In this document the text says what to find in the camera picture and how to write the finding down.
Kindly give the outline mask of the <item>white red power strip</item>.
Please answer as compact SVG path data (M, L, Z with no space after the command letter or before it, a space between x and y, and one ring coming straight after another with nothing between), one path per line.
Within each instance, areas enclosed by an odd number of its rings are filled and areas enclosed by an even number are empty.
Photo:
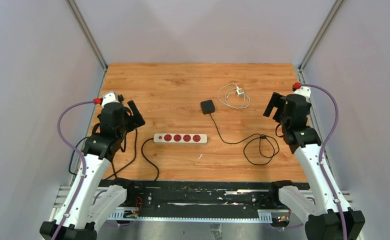
M208 143L208 136L201 133L155 133L153 141L156 144L203 145Z

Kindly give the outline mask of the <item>white USB charger with cable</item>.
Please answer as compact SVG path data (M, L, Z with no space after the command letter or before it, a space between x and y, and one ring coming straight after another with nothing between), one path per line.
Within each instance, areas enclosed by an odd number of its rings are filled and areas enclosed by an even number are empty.
M224 98L221 98L221 93L224 90L226 90ZM235 106L229 103L228 99L231 95L235 95L237 98L242 99L241 106ZM217 99L223 105L237 110L246 109L251 105L251 98L245 93L245 90L242 87L239 87L235 83L228 83L221 87L217 92Z

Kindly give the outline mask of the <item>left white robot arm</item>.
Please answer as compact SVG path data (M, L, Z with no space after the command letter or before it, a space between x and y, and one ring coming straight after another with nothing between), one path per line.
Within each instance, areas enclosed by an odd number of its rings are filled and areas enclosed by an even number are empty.
M125 178L115 179L100 199L95 195L117 151L125 151L127 133L145 125L145 120L132 100L128 106L120 100L99 98L92 103L102 104L99 123L82 151L65 142L79 154L81 164L59 212L52 221L41 224L39 233L45 240L95 240L119 205L129 207L136 201L135 183Z

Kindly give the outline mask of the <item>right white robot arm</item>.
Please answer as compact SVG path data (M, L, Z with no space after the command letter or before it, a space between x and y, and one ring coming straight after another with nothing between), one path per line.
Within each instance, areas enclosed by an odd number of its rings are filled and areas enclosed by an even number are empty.
M354 210L345 199L321 152L317 131L308 126L311 103L302 94L286 96L274 92L264 111L280 124L283 140L299 161L307 177L314 201L308 199L289 180L273 182L268 195L275 209L288 207L303 223L309 240L356 240L366 222L360 210Z

